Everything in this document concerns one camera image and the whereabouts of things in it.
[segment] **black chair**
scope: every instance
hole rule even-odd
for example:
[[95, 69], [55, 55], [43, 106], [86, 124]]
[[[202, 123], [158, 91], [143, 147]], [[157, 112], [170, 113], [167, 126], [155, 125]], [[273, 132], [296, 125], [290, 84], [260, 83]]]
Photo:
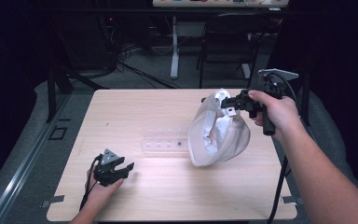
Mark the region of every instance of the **black chair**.
[[[268, 28], [269, 18], [260, 13], [223, 13], [207, 20], [197, 62], [197, 68], [200, 68], [200, 88], [204, 63], [237, 63], [238, 68], [243, 63], [250, 64], [249, 87], [260, 40]], [[249, 34], [257, 34], [257, 37], [250, 40]]]

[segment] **table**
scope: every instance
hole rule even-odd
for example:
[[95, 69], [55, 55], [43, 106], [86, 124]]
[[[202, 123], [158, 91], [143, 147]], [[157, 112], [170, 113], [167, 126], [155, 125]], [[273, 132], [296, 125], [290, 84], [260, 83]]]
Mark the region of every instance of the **table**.
[[[153, 0], [153, 7], [268, 7], [276, 10], [280, 7], [287, 7], [289, 0], [208, 0], [208, 1], [190, 1], [190, 0]], [[179, 24], [176, 17], [172, 19], [172, 65], [171, 65], [171, 79], [178, 78], [179, 66], [179, 49], [177, 41], [177, 28]], [[250, 69], [248, 64], [242, 65], [245, 77], [250, 76]]]
[[[203, 168], [191, 163], [186, 129], [201, 98], [213, 91], [96, 91], [55, 192], [64, 195], [63, 202], [50, 205], [48, 220], [68, 221], [77, 214], [86, 172], [106, 148], [126, 157], [123, 166], [135, 166], [99, 221], [268, 219], [281, 165], [271, 138], [247, 113], [241, 114], [251, 141], [238, 157]], [[284, 181], [282, 196], [290, 195]], [[281, 200], [276, 219], [295, 216], [295, 206]]]

